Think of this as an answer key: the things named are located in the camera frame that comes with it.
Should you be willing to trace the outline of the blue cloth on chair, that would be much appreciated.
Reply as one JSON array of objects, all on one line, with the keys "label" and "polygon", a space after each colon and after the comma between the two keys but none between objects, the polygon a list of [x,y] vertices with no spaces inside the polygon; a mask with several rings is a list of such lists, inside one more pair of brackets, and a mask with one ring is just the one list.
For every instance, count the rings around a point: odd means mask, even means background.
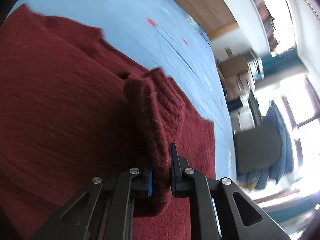
[{"label": "blue cloth on chair", "polygon": [[236,179],[243,187],[263,190],[294,169],[290,134],[275,102],[252,129],[235,133]]}]

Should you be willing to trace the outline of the wooden bed headboard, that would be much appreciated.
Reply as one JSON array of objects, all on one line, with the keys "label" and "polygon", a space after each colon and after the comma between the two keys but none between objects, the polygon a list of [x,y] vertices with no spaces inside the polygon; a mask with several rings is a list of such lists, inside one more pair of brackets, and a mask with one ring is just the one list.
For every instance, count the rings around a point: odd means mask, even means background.
[{"label": "wooden bed headboard", "polygon": [[204,30],[210,40],[239,28],[224,0],[174,0]]}]

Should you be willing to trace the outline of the teal window curtain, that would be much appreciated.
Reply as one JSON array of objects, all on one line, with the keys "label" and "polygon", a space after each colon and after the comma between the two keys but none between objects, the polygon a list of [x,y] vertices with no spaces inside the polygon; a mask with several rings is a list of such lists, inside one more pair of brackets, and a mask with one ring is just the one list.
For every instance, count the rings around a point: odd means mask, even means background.
[{"label": "teal window curtain", "polygon": [[264,77],[277,74],[286,69],[304,66],[301,59],[298,57],[297,46],[293,46],[275,57],[269,55],[263,57],[261,60]]}]

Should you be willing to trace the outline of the wall bookshelf with books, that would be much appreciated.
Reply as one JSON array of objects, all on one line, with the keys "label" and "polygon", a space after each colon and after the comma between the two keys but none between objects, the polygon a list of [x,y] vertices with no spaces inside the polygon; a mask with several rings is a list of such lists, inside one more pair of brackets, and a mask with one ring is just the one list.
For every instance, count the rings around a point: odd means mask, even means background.
[{"label": "wall bookshelf with books", "polygon": [[274,26],[274,20],[275,18],[271,15],[269,12],[266,3],[264,0],[253,0],[260,18],[263,22],[264,29],[266,31],[267,39],[268,39],[268,45],[270,48],[270,51],[273,52],[276,49],[276,46],[279,44],[274,36],[274,32],[276,31],[276,28]]}]

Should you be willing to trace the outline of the dark grey office chair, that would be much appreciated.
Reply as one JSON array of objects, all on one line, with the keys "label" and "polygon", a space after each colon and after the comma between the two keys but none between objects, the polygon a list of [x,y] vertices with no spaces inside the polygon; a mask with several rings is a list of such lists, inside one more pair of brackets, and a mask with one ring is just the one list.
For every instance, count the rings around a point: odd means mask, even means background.
[{"label": "dark grey office chair", "polygon": [[235,133],[236,170],[247,174],[263,170],[278,161],[282,140],[276,126],[264,122],[257,127]]}]

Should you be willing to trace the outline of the dark red knitted sweater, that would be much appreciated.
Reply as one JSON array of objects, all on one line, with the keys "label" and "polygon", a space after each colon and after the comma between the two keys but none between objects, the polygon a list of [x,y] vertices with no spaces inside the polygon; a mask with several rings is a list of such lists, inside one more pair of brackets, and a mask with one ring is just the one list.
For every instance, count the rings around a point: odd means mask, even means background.
[{"label": "dark red knitted sweater", "polygon": [[169,145],[214,178],[213,128],[100,29],[18,7],[1,26],[1,239],[30,239],[92,178],[138,166],[152,169],[152,196],[135,203],[133,238],[190,239]]}]

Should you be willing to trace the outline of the light blue printed bed sheet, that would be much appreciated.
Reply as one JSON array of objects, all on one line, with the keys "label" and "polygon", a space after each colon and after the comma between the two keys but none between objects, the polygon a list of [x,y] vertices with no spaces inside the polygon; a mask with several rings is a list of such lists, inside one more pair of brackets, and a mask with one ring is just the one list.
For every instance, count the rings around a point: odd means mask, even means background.
[{"label": "light blue printed bed sheet", "polygon": [[213,51],[205,33],[174,1],[19,0],[11,14],[22,5],[98,28],[109,45],[142,67],[161,68],[199,115],[213,123],[215,177],[219,169],[229,174],[231,122]]}]

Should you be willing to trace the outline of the wooden drawer cabinet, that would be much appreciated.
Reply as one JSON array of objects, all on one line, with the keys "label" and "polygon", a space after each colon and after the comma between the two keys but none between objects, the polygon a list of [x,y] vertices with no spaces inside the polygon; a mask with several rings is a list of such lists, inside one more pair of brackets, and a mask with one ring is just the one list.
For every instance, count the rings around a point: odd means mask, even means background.
[{"label": "wooden drawer cabinet", "polygon": [[237,55],[218,64],[222,84],[226,89],[228,100],[246,96],[255,91],[255,81],[249,66],[249,61],[243,55]]}]

